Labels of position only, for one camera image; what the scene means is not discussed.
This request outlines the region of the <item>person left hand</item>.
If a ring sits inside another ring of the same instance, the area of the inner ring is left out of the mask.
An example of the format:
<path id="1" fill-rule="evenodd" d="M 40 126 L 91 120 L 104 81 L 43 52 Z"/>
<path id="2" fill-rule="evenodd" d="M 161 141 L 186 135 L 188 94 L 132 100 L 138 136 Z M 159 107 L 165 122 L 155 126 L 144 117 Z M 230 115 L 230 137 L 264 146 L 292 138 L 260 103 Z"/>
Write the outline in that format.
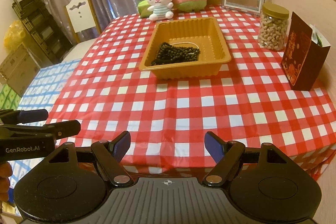
<path id="1" fill-rule="evenodd" d="M 9 162 L 1 163 L 0 166 L 0 200 L 3 202 L 9 199 L 10 180 L 13 170 Z"/>

